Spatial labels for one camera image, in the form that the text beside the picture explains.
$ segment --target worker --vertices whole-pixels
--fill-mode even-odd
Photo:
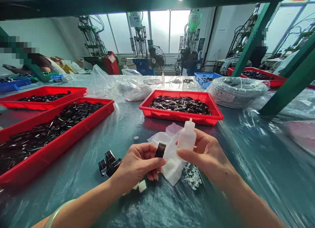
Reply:
[[[226,194],[246,227],[283,228],[279,218],[236,172],[218,141],[198,129],[195,132],[194,151],[179,149],[178,156],[199,167]],[[167,162],[163,158],[154,158],[156,150],[157,147],[150,143],[132,145],[114,175],[66,204],[55,216],[51,227],[91,227],[111,203],[128,193],[145,174],[151,181],[158,180],[158,171]],[[48,219],[33,228],[44,227]]]
[[[66,74],[66,72],[60,68],[59,65],[57,65],[54,61],[49,59],[48,57],[39,54],[39,53],[31,53],[31,48],[24,48],[24,50],[29,51],[28,58],[32,60],[33,64],[36,64],[42,72],[53,72],[53,73],[60,73],[60,74]],[[15,74],[23,74],[23,73],[31,73],[32,71],[26,66],[23,65],[22,68],[15,68],[11,65],[2,65],[2,67],[6,68],[7,70],[15,73]]]

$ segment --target red plastic tray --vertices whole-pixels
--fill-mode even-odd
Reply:
[[[270,78],[273,78],[274,80],[270,80],[270,88],[279,88],[286,81],[286,78],[284,78],[284,77],[281,77],[279,75],[275,75],[273,73],[270,73],[270,72],[267,72],[267,71],[264,71],[264,70],[260,70],[260,69],[257,69],[257,68],[247,67],[247,68],[244,68],[244,70],[256,71],[258,73],[265,74],[266,76],[268,76]],[[231,76],[233,71],[234,71],[234,68],[228,68],[227,75]],[[245,76],[243,74],[241,74],[241,77],[249,79],[249,77],[247,77],[247,76]]]
[[[170,97],[191,97],[195,100],[200,99],[200,101],[205,102],[209,106],[212,115],[211,116],[198,115],[192,113],[168,111],[148,107],[149,105],[151,105],[153,99],[160,95]],[[218,120],[223,120],[223,115],[219,110],[217,104],[214,102],[211,95],[206,92],[179,92],[155,90],[144,100],[144,102],[140,104],[139,108],[143,110],[144,116],[173,121],[188,121],[190,118],[192,118],[194,123],[200,125],[214,126]]]
[[[81,103],[88,101],[90,103],[101,102],[106,104],[80,123],[61,134],[49,144],[29,156],[18,165],[8,170],[0,176],[0,188],[16,185],[23,185],[32,180],[37,174],[44,170],[49,164],[55,161],[65,151],[67,151],[76,141],[84,137],[93,127],[100,123],[114,108],[114,101],[108,99],[85,98],[80,97],[66,102],[54,109],[39,114],[36,117],[15,124],[0,131],[0,144],[8,141],[10,135],[22,133],[31,130],[33,126],[46,123],[52,120],[68,104],[73,102]]]
[[[50,103],[39,103],[39,102],[19,102],[18,100],[25,97],[30,97],[31,95],[48,95],[57,93],[67,93],[68,90],[71,94],[66,95],[58,100]],[[26,108],[30,110],[49,110],[56,106],[59,106],[65,102],[68,102],[74,98],[83,97],[86,93],[85,87],[40,87],[30,91],[14,94],[8,97],[0,98],[0,105],[6,108]]]

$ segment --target hand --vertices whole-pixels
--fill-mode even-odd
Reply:
[[[14,66],[12,66],[12,65],[6,65],[6,64],[4,64],[4,65],[2,65],[2,67],[3,68],[6,68],[7,70],[12,70],[13,68],[15,68]]]
[[[151,143],[133,144],[127,151],[117,171],[111,177],[117,179],[129,192],[147,174],[149,180],[158,180],[158,171],[166,164],[163,158],[154,158],[157,147]]]
[[[197,134],[194,151],[179,149],[182,159],[199,167],[203,173],[222,191],[230,188],[235,179],[241,177],[227,159],[216,138],[195,129]]]

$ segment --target fan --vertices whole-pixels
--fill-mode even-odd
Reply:
[[[155,71],[155,75],[162,75],[165,68],[165,55],[159,46],[150,46],[147,50],[149,53],[147,62],[151,69]]]

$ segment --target table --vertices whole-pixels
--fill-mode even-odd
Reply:
[[[80,78],[82,82],[68,84],[88,86],[92,77]],[[171,83],[163,87],[176,88]],[[97,163],[107,150],[123,158],[131,144],[146,142],[172,123],[144,117],[139,110],[141,101],[125,102],[118,97],[115,101],[112,114],[30,184],[16,191],[0,192],[1,227],[31,227],[64,202],[105,181]],[[291,227],[314,226],[315,160],[283,132],[283,121],[295,117],[262,118],[252,108],[220,109],[223,121],[214,127],[196,128],[218,139],[236,170],[283,221]],[[4,108],[0,108],[0,113],[2,127],[39,114]],[[134,140],[134,136],[139,136],[139,140]],[[224,194],[204,175],[202,178],[205,183],[197,191],[183,177],[175,187],[162,175],[159,181],[146,180],[148,188],[143,193],[131,191],[120,198],[93,227],[242,227]]]

